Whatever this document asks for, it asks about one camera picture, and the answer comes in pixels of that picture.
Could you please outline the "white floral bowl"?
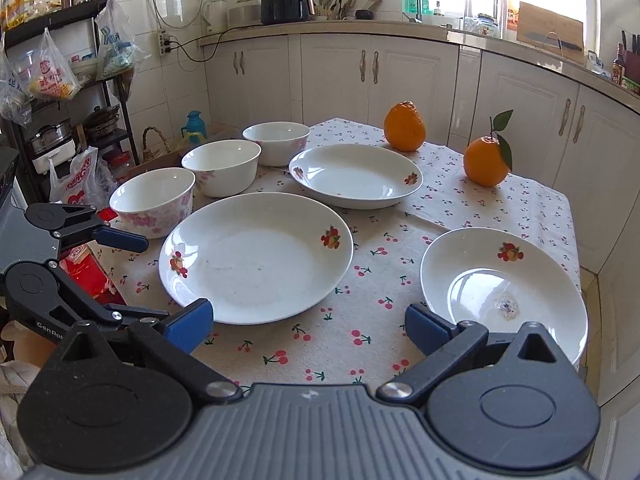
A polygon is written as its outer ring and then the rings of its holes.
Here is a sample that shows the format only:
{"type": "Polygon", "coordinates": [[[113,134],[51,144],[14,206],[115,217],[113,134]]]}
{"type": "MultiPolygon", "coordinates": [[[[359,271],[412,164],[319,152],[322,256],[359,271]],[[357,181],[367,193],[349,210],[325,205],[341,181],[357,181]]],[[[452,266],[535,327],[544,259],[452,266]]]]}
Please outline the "white floral bowl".
{"type": "Polygon", "coordinates": [[[203,144],[186,153],[181,165],[196,177],[205,196],[225,198],[249,188],[257,176],[259,144],[247,140],[222,140],[203,144]]]}
{"type": "Polygon", "coordinates": [[[243,138],[262,148],[258,164],[285,167],[306,148],[310,128],[297,122],[263,122],[243,131],[243,138]]]}
{"type": "Polygon", "coordinates": [[[148,171],[116,188],[110,208],[123,230],[163,238],[192,214],[195,182],[195,174],[184,168],[148,171]]]}

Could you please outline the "small fruit plate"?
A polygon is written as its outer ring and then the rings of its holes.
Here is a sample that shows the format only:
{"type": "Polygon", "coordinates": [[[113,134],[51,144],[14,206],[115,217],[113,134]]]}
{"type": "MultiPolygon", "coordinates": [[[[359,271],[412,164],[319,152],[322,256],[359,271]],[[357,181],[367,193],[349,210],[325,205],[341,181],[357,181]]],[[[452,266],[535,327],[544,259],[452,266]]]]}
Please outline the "small fruit plate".
{"type": "Polygon", "coordinates": [[[488,228],[449,231],[426,248],[420,283],[427,307],[451,323],[515,333],[539,322],[573,365],[585,350],[588,315],[579,288],[527,240],[488,228]]]}

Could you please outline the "large white fruit plate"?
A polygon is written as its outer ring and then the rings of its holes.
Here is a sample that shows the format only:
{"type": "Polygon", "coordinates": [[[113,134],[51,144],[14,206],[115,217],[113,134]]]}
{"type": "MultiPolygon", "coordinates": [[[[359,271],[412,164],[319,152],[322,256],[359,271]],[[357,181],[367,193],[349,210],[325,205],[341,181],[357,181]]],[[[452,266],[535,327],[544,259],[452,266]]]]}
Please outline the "large white fruit plate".
{"type": "Polygon", "coordinates": [[[353,255],[352,232],[330,207],[300,195],[258,192],[190,214],[166,237],[158,273],[179,306],[205,298],[215,322],[258,325],[320,304],[353,255]]]}

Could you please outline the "red white plastic bag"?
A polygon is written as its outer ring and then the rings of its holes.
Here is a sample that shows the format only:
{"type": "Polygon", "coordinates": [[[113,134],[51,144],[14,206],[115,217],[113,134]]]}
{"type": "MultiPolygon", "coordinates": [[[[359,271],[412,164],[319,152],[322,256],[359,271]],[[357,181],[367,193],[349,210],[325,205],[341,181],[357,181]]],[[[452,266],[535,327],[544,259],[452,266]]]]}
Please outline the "red white plastic bag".
{"type": "Polygon", "coordinates": [[[49,162],[50,203],[108,207],[118,183],[95,146],[88,146],[70,161],[70,174],[58,178],[53,162],[49,162]]]}

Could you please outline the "wicker basket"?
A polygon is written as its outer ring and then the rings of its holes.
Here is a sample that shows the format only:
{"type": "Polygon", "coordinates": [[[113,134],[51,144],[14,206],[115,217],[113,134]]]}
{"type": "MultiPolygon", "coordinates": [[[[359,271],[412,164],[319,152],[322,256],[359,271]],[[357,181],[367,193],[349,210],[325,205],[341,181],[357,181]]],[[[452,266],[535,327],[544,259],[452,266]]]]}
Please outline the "wicker basket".
{"type": "Polygon", "coordinates": [[[150,162],[158,156],[171,152],[170,142],[163,131],[154,126],[146,127],[142,133],[142,160],[150,162]]]}

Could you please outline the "cherry print tablecloth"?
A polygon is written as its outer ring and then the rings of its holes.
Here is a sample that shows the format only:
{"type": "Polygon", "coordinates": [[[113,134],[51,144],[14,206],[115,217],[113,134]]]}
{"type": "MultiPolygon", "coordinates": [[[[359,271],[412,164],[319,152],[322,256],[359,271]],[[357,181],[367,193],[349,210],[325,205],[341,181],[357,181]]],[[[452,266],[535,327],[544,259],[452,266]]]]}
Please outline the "cherry print tablecloth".
{"type": "Polygon", "coordinates": [[[465,177],[461,156],[450,148],[426,144],[413,160],[424,177],[416,194],[380,211],[343,211],[355,260],[328,298],[289,321],[217,324],[196,356],[242,387],[386,382],[420,360],[405,331],[405,310],[421,295],[425,249],[448,229],[482,226],[513,234],[576,278],[573,219],[564,195],[514,176],[482,188],[465,177]]]}

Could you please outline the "blue thermos jug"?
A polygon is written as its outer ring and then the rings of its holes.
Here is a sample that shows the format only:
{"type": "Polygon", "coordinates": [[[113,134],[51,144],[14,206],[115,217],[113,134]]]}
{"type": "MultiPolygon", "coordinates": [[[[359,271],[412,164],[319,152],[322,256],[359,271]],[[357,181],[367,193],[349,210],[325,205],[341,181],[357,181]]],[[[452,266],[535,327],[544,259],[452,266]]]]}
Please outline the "blue thermos jug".
{"type": "Polygon", "coordinates": [[[201,145],[206,142],[206,125],[199,110],[191,110],[186,116],[186,124],[181,128],[181,135],[191,145],[201,145]]]}

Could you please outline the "orange with green leaves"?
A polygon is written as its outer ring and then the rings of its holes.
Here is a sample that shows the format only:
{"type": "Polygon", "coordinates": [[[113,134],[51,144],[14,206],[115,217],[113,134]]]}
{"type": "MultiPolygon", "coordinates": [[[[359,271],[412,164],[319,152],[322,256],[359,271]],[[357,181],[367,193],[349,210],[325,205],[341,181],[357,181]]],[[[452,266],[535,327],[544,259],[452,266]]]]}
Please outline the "orange with green leaves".
{"type": "Polygon", "coordinates": [[[509,125],[513,110],[505,110],[489,118],[488,136],[471,142],[463,154],[463,169],[469,180],[493,188],[500,184],[513,169],[512,150],[502,135],[509,125]]]}

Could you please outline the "black metal storage rack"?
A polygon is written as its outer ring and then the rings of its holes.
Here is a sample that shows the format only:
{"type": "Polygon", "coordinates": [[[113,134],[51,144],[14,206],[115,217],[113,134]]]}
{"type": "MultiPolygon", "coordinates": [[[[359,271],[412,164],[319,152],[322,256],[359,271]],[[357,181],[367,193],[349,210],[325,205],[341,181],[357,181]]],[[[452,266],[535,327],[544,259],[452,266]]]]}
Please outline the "black metal storage rack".
{"type": "Polygon", "coordinates": [[[49,162],[62,179],[88,146],[132,142],[127,101],[145,57],[115,0],[92,0],[40,16],[1,36],[1,50],[24,40],[28,66],[1,58],[1,132],[21,153],[18,177],[31,202],[48,202],[49,162]]]}

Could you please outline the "white power strip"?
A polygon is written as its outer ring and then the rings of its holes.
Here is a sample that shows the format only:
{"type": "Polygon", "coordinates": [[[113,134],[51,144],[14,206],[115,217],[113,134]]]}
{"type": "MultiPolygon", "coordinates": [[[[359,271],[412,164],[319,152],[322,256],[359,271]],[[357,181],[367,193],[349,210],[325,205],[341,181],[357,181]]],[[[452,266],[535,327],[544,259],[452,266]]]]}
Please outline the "white power strip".
{"type": "Polygon", "coordinates": [[[170,46],[171,40],[169,39],[167,32],[165,32],[164,30],[159,30],[157,32],[157,41],[158,41],[158,53],[160,54],[160,56],[164,56],[168,54],[171,50],[171,46],[170,46]]]}

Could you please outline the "bumpy orange tangerine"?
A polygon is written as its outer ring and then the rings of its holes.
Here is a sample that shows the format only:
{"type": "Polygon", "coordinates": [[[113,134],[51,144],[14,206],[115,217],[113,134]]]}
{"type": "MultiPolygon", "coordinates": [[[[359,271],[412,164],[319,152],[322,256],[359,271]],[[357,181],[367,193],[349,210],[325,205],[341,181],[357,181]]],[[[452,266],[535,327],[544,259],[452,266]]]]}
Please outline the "bumpy orange tangerine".
{"type": "Polygon", "coordinates": [[[394,105],[384,119],[383,129],[387,143],[401,152],[415,152],[426,141],[426,125],[411,101],[394,105]]]}

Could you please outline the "white electric kettle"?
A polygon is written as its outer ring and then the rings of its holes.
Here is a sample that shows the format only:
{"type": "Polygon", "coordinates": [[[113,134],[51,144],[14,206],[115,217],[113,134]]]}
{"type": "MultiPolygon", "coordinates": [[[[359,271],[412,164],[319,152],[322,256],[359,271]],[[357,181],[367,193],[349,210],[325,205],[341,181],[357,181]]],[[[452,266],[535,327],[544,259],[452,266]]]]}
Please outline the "white electric kettle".
{"type": "Polygon", "coordinates": [[[205,1],[202,15],[209,34],[221,34],[228,28],[228,2],[226,0],[205,1]]]}

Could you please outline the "wooden cutting board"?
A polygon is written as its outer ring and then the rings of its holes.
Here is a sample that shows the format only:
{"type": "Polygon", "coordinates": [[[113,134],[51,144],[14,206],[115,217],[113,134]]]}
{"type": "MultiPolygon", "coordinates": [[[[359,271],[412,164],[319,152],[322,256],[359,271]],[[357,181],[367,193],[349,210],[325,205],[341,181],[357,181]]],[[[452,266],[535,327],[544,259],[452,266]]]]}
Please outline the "wooden cutting board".
{"type": "Polygon", "coordinates": [[[584,24],[568,16],[521,2],[516,40],[578,64],[585,62],[584,24]]]}

